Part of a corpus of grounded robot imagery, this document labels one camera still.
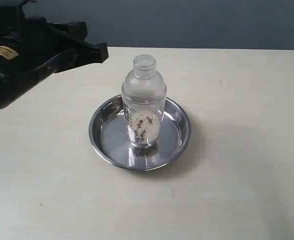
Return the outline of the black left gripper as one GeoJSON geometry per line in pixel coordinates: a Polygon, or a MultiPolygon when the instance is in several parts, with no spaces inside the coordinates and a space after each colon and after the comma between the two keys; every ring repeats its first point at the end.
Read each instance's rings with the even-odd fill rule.
{"type": "Polygon", "coordinates": [[[38,84],[52,74],[101,64],[109,57],[105,42],[85,42],[85,22],[27,17],[26,4],[27,0],[0,0],[0,75],[32,75],[38,84]]]}

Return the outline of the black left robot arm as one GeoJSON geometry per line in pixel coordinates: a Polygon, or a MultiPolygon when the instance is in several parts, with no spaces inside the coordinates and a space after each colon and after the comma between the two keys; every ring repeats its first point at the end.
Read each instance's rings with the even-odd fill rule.
{"type": "Polygon", "coordinates": [[[85,41],[85,22],[26,17],[25,4],[0,0],[0,110],[52,74],[102,63],[109,56],[105,42],[85,41]]]}

